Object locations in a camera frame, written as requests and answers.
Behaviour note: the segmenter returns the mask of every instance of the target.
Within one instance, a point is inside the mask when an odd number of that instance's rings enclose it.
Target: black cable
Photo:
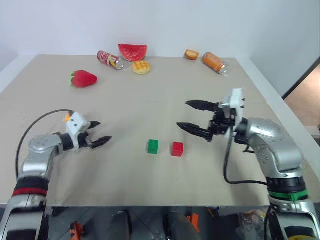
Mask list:
[[[271,211],[271,205],[268,207],[268,210],[266,211],[265,218],[264,218],[264,224],[263,224],[263,239],[267,240],[268,239],[268,234],[267,234],[267,228],[268,228],[268,220],[269,220],[269,214]]]
[[[51,115],[51,114],[54,114],[54,113],[58,113],[58,112],[69,112],[70,114],[74,113],[74,111],[72,110],[69,110],[69,109],[59,109],[59,110],[54,110],[54,111],[50,111],[50,112],[47,112],[46,114],[42,115],[41,117],[39,117],[37,120],[35,120],[28,128],[27,130],[25,131],[25,133],[23,134],[20,142],[19,142],[19,145],[18,145],[18,148],[16,150],[16,156],[15,156],[15,177],[18,179],[18,174],[19,174],[19,154],[20,154],[20,149],[21,149],[21,146],[22,146],[22,143],[24,142],[24,139],[25,137],[27,136],[28,132],[31,130],[31,128],[37,123],[39,122],[41,119],[45,118],[46,116],[48,115]]]
[[[230,127],[230,136],[229,136],[228,146],[226,148],[225,157],[224,157],[224,164],[223,164],[223,177],[224,177],[224,180],[228,184],[262,184],[262,185],[267,185],[266,182],[254,181],[254,180],[229,181],[229,179],[227,177],[227,167],[228,167],[228,161],[229,161],[231,145],[232,145],[232,142],[233,142],[233,132],[234,132],[234,127],[231,126]]]
[[[249,154],[255,154],[255,151],[251,151],[251,150],[249,150],[249,148],[250,148],[250,146],[247,145],[246,148],[245,148],[245,150],[243,150],[242,152],[243,152],[243,153],[249,153]]]

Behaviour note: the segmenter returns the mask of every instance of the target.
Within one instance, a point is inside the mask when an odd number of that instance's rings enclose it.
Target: toy watermelon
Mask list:
[[[148,45],[119,44],[118,48],[126,60],[135,62],[146,56]]]

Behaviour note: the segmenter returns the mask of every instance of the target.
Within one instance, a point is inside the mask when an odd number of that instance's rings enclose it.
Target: orange can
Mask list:
[[[202,57],[202,61],[218,74],[225,74],[229,68],[228,64],[211,52],[206,52]]]

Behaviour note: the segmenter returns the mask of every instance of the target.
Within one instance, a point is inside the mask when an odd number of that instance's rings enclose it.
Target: table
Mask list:
[[[232,88],[243,88],[245,117],[281,122],[238,61],[225,58],[230,70],[218,75],[200,60],[147,57],[151,71],[136,75],[131,64],[116,71],[95,56],[38,55],[0,94],[0,203],[5,204],[15,186],[15,154],[19,140],[42,114],[72,109],[88,120],[102,123],[96,138],[112,140],[95,150],[66,152],[55,159],[49,185],[50,206],[257,206],[267,205],[268,192],[257,184],[229,185],[223,178],[227,140],[212,143],[190,135],[176,122],[206,128],[212,112],[198,111],[188,100],[219,102]],[[86,70],[98,77],[96,85],[70,87],[70,74]],[[35,135],[64,131],[63,114],[39,122],[25,140]],[[149,139],[159,140],[157,155],[146,151]],[[170,155],[170,145],[184,143],[182,157]],[[231,180],[265,181],[256,157],[232,146],[228,166]],[[307,161],[305,181],[310,196],[320,201],[319,181]]]

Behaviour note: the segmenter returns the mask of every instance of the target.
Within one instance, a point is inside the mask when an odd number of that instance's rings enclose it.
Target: strawberry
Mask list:
[[[97,82],[98,78],[90,72],[78,70],[71,73],[71,85],[77,88],[85,88]]]

